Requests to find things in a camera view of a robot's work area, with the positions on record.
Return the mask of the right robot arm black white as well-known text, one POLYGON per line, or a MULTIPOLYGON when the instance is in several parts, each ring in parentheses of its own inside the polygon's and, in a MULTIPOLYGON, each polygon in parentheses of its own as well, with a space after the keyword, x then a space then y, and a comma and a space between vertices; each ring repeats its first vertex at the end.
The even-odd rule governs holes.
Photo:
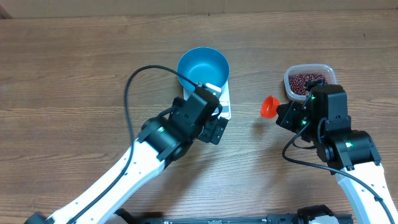
POLYGON ((289 101, 275 109, 277 125, 294 138, 312 142, 323 164, 295 164, 324 169, 335 176, 358 223, 397 223, 397 209, 389 193, 382 159, 366 131, 353 130, 347 94, 340 85, 308 82, 302 103, 289 101))

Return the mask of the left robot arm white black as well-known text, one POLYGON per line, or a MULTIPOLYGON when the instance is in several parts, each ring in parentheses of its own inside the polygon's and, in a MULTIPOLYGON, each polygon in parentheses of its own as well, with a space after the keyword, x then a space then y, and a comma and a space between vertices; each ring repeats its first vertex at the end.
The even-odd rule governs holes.
POLYGON ((229 88, 210 83, 184 90, 170 108, 147 120, 122 158, 74 201, 27 223, 122 223, 116 212, 146 182, 189 150, 195 139, 218 144, 231 119, 229 88))

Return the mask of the orange measuring scoop blue handle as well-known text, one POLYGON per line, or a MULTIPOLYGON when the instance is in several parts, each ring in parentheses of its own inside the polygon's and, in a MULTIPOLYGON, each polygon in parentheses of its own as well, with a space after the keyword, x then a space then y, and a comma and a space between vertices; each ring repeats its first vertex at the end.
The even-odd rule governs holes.
POLYGON ((263 118, 271 119, 277 115, 277 107, 280 102, 274 96, 268 96, 262 103, 260 114, 263 118))

